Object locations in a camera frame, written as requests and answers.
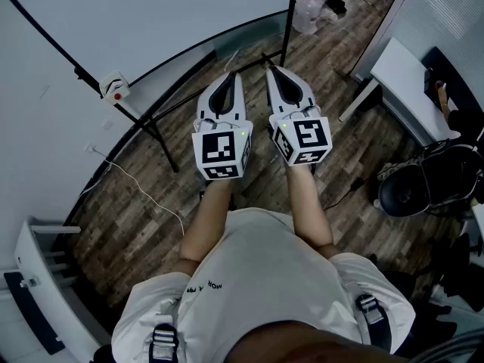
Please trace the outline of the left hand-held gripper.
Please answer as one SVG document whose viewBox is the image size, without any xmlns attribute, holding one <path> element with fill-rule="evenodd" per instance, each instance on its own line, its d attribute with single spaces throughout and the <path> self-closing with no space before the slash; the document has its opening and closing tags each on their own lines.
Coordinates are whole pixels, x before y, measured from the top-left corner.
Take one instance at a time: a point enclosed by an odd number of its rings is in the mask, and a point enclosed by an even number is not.
<svg viewBox="0 0 484 363">
<path fill-rule="evenodd" d="M 192 134 L 197 168 L 207 181 L 241 178 L 252 147 L 253 124 L 246 119 L 239 73 L 224 73 L 201 93 Z"/>
</svg>

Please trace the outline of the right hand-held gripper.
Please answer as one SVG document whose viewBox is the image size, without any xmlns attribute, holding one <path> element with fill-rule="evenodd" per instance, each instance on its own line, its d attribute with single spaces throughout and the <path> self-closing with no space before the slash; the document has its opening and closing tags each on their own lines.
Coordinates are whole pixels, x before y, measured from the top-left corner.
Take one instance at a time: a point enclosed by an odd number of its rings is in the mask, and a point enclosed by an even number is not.
<svg viewBox="0 0 484 363">
<path fill-rule="evenodd" d="M 333 144 L 327 117 L 315 105 L 309 84 L 279 66 L 265 72 L 266 93 L 272 115 L 271 139 L 288 166 L 320 163 Z M 301 109 L 284 112 L 284 109 Z"/>
</svg>

